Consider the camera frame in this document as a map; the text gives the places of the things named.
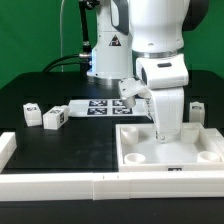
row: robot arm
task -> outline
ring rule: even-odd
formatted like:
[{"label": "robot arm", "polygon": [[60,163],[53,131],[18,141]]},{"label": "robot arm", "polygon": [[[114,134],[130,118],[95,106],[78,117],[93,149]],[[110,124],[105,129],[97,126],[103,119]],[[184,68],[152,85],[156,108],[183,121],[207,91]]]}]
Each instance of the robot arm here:
[{"label": "robot arm", "polygon": [[190,0],[129,0],[132,50],[138,55],[136,75],[119,83],[127,107],[134,96],[146,99],[147,114],[155,123],[159,140],[180,131],[183,116],[183,86],[188,84],[182,25]]}]

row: small white cube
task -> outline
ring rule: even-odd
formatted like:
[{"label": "small white cube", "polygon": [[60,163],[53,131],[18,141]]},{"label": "small white cube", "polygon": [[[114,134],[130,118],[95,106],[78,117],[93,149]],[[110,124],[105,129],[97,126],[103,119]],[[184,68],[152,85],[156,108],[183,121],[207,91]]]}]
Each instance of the small white cube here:
[{"label": "small white cube", "polygon": [[55,106],[43,116],[44,129],[58,130],[68,120],[69,107]]},{"label": "small white cube", "polygon": [[36,103],[27,103],[23,105],[23,110],[28,127],[42,125],[41,111]]}]

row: black tabletop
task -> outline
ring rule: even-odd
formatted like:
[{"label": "black tabletop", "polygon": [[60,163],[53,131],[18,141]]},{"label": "black tabletop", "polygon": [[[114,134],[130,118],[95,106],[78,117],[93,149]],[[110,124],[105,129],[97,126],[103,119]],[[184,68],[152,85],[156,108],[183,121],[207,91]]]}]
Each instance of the black tabletop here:
[{"label": "black tabletop", "polygon": [[[212,72],[190,71],[189,103],[205,103],[205,127],[222,132],[224,82]],[[44,114],[71,99],[116,99],[117,87],[87,83],[79,73],[27,73],[0,90],[0,132],[15,131],[17,149],[4,174],[117,171],[115,125],[147,123],[146,117],[69,118],[57,131],[27,127],[23,105],[38,103]],[[0,223],[220,223],[223,198],[111,201],[1,202]]]}]

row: white tray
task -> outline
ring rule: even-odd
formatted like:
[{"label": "white tray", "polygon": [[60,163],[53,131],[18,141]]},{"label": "white tray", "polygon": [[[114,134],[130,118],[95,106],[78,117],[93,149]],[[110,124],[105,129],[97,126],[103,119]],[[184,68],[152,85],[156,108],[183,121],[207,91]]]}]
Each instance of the white tray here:
[{"label": "white tray", "polygon": [[[183,124],[182,130],[192,127],[199,130],[195,142],[181,140],[181,134],[162,144],[156,139],[153,124],[125,124],[116,126],[118,166],[120,172],[130,171],[203,171],[224,170],[224,139],[216,129],[204,129],[199,123]],[[127,145],[122,130],[134,128],[138,131],[137,144]],[[198,161],[199,153],[217,155],[219,162]]]}]

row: green backdrop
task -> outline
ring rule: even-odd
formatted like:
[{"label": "green backdrop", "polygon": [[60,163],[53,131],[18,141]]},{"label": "green backdrop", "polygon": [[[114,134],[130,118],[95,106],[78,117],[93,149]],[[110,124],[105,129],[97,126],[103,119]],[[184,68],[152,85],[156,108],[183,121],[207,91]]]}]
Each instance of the green backdrop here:
[{"label": "green backdrop", "polygon": [[[17,75],[41,71],[60,57],[62,0],[0,0],[0,88]],[[87,11],[92,45],[96,43],[96,18]],[[184,34],[189,69],[209,70],[224,77],[224,1],[210,0],[207,17],[193,32]],[[64,55],[81,51],[78,0],[66,0]],[[78,70],[78,67],[66,69]]]}]

